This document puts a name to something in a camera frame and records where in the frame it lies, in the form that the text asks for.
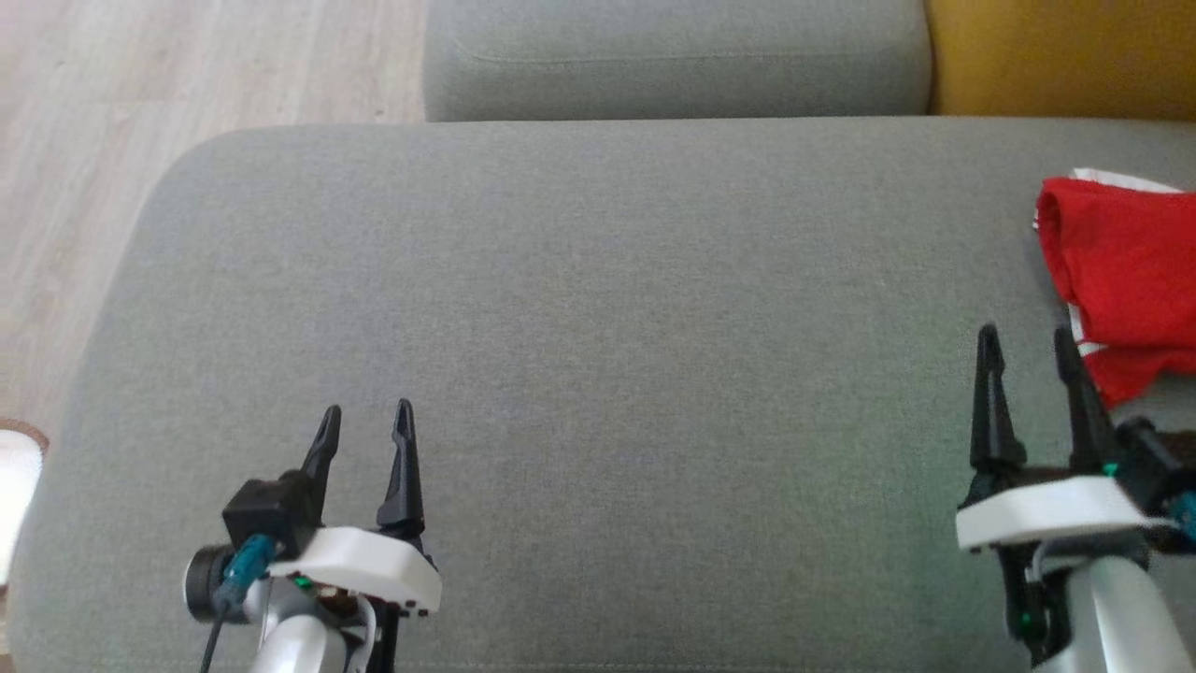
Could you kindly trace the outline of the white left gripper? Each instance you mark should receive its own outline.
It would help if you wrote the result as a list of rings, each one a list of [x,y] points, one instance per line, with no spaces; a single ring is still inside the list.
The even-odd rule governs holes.
[[[341,406],[328,406],[299,469],[295,503],[298,521],[306,530],[323,524],[330,469],[340,447],[341,421]],[[350,525],[323,527],[298,557],[274,561],[267,567],[269,579],[298,575],[316,585],[399,605],[411,613],[439,612],[443,579],[425,553],[413,545],[421,544],[426,524],[410,400],[401,399],[393,414],[392,442],[392,473],[376,514],[379,533]]]

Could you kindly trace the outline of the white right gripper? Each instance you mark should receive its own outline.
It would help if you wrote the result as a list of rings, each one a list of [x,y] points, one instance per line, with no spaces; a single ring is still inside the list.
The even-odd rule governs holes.
[[[1102,475],[1118,469],[1118,440],[1070,329],[1056,328],[1052,344],[1068,396],[1070,469],[1098,475],[1035,476],[1029,469],[1017,470],[1029,461],[1029,452],[1014,432],[1005,396],[997,328],[983,324],[975,343],[969,454],[975,475],[954,515],[954,539],[962,551],[1146,530],[1157,524],[1113,477]]]

